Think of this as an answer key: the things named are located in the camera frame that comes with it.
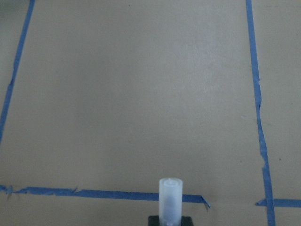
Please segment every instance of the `translucent plastic cylinder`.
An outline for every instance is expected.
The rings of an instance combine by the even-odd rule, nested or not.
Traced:
[[[160,226],[181,226],[183,182],[163,178],[159,182]]]

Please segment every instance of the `black base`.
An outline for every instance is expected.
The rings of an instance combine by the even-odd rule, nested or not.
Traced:
[[[159,216],[149,216],[149,226],[160,226]],[[191,217],[182,217],[181,226],[193,226]]]

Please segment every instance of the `tape strip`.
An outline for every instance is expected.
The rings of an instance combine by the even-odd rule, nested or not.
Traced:
[[[260,119],[261,90],[259,84],[260,79],[259,79],[259,70],[258,70],[258,61],[257,61],[255,30],[254,30],[254,22],[253,22],[252,0],[246,0],[246,14],[248,20],[248,30],[249,30],[249,40],[250,40],[250,54],[251,54],[251,63],[252,63],[258,137],[259,137],[261,156],[264,160],[264,167],[262,168],[262,172],[263,172],[265,197],[267,202],[266,206],[267,206],[268,225],[275,226],[276,221],[275,221],[275,211],[274,211],[274,203],[273,203],[272,181],[269,173],[268,149],[265,143],[264,133],[262,130],[261,119]]]
[[[80,190],[66,188],[46,188],[46,187],[26,187],[18,191],[14,191],[13,187],[6,188],[0,185],[0,192],[6,194],[37,194],[37,195],[56,195],[56,196],[76,196],[86,198],[103,198],[103,199],[128,199],[128,200],[145,200],[158,201],[158,193],[143,192],[119,192],[119,191],[99,191],[99,190]],[[207,207],[211,207],[206,199],[201,195],[184,194],[183,202],[204,203]]]
[[[17,72],[18,72],[18,68],[19,68],[19,64],[20,64],[20,59],[21,59],[21,55],[22,55],[22,51],[23,51],[23,46],[24,46],[29,22],[30,22],[30,19],[32,16],[34,2],[35,2],[35,0],[30,0],[30,2],[29,2],[26,18],[25,18],[25,21],[23,24],[23,29],[21,32],[21,36],[20,36],[20,40],[19,40],[19,44],[18,44],[16,56],[15,56],[12,79],[11,79],[10,84],[8,85],[5,99],[4,99],[4,104],[3,104],[2,113],[1,113],[1,117],[0,117],[0,143],[1,143],[1,140],[3,137],[4,125],[5,125],[7,115],[8,115],[9,104],[10,104],[11,96],[12,96],[13,89],[14,89],[14,84],[15,84],[15,80],[16,80],[16,76],[17,76]]]
[[[263,199],[256,203],[256,206],[267,206],[267,200]],[[275,207],[301,208],[301,200],[298,199],[274,199]]]

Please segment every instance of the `blue painter's tape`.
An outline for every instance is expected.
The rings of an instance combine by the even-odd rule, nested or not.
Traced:
[[[86,198],[103,198],[103,199],[127,199],[127,200],[144,200],[158,201],[158,193],[143,193],[143,192],[120,192],[120,191],[98,191],[98,190],[80,190],[66,188],[46,188],[46,187],[26,187],[18,191],[14,191],[10,186],[6,188],[0,185],[0,192],[4,191],[7,194],[37,194],[37,195],[56,195],[56,196],[76,196]],[[184,194],[183,202],[204,203],[209,208],[210,204],[201,195]]]
[[[263,199],[256,203],[256,206],[267,206],[267,200]],[[274,199],[275,207],[295,207],[301,208],[300,199]]]
[[[20,40],[19,40],[19,44],[18,44],[16,56],[15,56],[13,75],[12,75],[10,84],[8,85],[8,89],[6,91],[6,95],[5,95],[5,99],[4,99],[4,104],[3,104],[2,113],[1,113],[1,117],[0,117],[0,143],[1,143],[1,140],[3,137],[5,121],[6,121],[6,118],[8,115],[9,104],[10,104],[11,96],[12,96],[13,89],[14,89],[14,84],[15,84],[15,80],[16,80],[16,76],[17,76],[17,72],[18,72],[18,68],[19,68],[19,64],[20,64],[20,60],[21,60],[21,55],[22,55],[23,46],[25,43],[25,38],[26,38],[30,18],[32,16],[34,2],[35,2],[35,0],[30,0],[30,2],[29,2],[26,18],[25,18],[25,21],[23,24],[23,29],[21,32],[21,36],[20,36]]]
[[[275,226],[276,221],[275,221],[272,181],[269,172],[268,149],[265,143],[263,129],[261,126],[261,119],[260,119],[261,90],[259,84],[259,70],[258,70],[255,30],[254,30],[254,21],[253,21],[252,0],[246,0],[246,14],[248,20],[248,30],[249,30],[249,40],[250,40],[250,54],[251,54],[251,63],[252,63],[259,146],[260,146],[261,156],[264,160],[264,167],[262,168],[262,173],[263,173],[264,190],[265,190],[265,196],[267,202],[266,206],[267,206],[268,225]]]

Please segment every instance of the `beige floor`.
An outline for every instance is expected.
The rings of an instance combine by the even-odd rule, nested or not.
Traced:
[[[27,1],[4,2],[0,101]],[[275,198],[300,198],[301,2],[254,1]],[[195,225],[267,225],[244,1],[36,2],[0,147],[0,184],[157,192]],[[0,194],[3,225],[147,225],[157,202]],[[276,208],[278,225],[300,209]]]

